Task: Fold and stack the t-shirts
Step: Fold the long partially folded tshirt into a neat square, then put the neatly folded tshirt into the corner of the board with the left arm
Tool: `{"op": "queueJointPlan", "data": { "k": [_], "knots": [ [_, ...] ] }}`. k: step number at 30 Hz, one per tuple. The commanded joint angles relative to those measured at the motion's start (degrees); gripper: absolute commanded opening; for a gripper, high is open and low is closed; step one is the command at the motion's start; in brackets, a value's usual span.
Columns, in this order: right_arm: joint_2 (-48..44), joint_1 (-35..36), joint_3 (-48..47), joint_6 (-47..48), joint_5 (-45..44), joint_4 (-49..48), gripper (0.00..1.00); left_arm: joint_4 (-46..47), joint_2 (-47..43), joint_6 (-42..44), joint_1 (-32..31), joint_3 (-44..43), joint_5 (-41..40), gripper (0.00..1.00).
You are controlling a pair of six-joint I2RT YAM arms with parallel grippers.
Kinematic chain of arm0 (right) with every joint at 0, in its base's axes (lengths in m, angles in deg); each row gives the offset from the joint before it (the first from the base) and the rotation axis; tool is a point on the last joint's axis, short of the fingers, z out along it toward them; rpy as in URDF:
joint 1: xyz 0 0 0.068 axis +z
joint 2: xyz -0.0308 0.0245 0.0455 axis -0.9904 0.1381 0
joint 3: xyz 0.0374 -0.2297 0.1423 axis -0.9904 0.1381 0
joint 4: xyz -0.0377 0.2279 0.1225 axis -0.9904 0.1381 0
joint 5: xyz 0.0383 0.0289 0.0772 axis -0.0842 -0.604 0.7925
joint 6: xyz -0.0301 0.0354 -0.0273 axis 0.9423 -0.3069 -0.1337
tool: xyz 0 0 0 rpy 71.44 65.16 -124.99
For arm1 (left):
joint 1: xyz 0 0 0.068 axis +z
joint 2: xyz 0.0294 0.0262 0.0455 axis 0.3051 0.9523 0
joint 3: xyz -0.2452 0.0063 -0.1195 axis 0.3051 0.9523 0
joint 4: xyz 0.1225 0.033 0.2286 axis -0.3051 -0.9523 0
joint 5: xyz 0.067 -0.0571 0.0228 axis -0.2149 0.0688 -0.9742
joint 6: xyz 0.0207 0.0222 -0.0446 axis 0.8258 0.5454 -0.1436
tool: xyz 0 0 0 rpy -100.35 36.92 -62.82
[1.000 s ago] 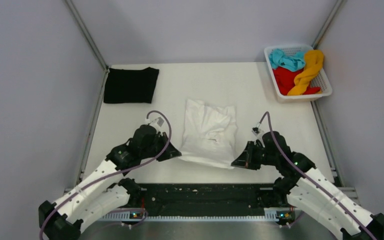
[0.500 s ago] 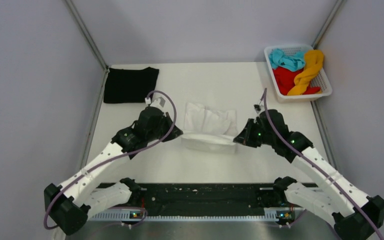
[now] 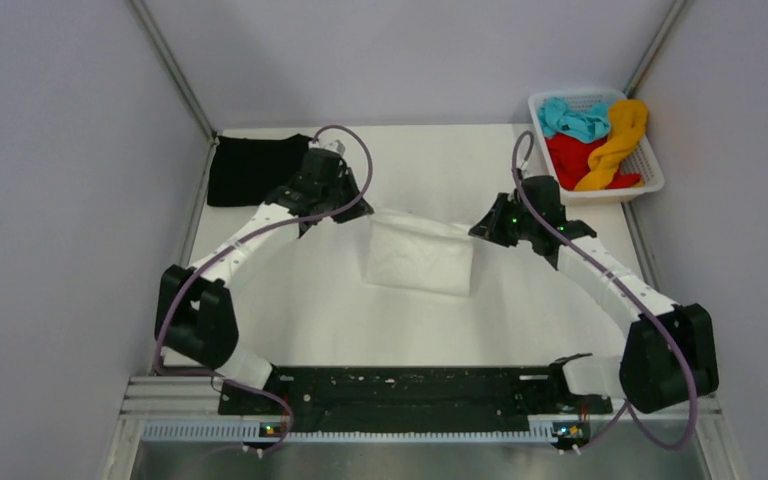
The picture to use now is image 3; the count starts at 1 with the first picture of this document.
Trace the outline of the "white t shirt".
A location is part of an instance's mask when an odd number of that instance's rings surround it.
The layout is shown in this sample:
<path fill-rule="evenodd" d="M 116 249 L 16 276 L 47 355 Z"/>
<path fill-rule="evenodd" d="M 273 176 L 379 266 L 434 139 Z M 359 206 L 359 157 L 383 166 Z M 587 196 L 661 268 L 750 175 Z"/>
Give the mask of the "white t shirt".
<path fill-rule="evenodd" d="M 373 286 L 466 298 L 474 260 L 468 225 L 383 210 L 370 217 L 362 278 Z"/>

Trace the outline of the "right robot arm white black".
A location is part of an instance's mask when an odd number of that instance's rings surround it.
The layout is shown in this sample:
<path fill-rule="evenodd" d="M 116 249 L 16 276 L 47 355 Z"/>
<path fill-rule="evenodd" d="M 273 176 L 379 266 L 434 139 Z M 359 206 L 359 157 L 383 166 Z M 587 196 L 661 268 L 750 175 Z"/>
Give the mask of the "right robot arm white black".
<path fill-rule="evenodd" d="M 586 292 L 625 339 L 619 356 L 560 360 L 562 374 L 546 385 L 549 404 L 572 412 L 587 395 L 600 395 L 653 413 L 716 392 L 720 379 L 709 312 L 654 290 L 608 251 L 593 228 L 569 219 L 554 178 L 528 177 L 521 186 L 498 194 L 470 236 L 503 247 L 528 243 Z"/>

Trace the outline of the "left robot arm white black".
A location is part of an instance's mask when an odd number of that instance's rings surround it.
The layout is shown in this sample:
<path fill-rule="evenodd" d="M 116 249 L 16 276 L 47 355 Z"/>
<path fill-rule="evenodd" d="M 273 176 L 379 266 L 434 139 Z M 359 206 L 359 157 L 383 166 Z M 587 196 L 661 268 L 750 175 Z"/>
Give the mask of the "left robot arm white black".
<path fill-rule="evenodd" d="M 232 289 L 253 279 L 288 245 L 324 219 L 345 223 L 373 213 L 337 143 L 314 145 L 300 169 L 269 193 L 232 236 L 189 266 L 161 275 L 156 312 L 156 366 L 164 351 L 195 362 L 191 375 L 217 376 L 242 389 L 257 413 L 279 404 L 274 366 L 245 346 Z"/>

